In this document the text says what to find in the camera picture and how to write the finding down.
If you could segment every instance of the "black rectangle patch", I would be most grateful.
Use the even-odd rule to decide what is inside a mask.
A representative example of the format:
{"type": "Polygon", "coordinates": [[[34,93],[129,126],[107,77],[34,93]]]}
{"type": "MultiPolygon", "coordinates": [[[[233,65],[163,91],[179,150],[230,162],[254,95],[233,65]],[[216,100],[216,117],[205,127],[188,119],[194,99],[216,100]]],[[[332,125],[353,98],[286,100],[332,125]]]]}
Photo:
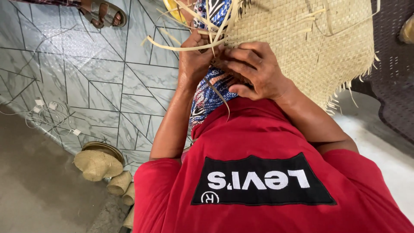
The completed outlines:
{"type": "Polygon", "coordinates": [[[206,157],[192,205],[335,205],[303,153],[289,159],[206,157]]]}

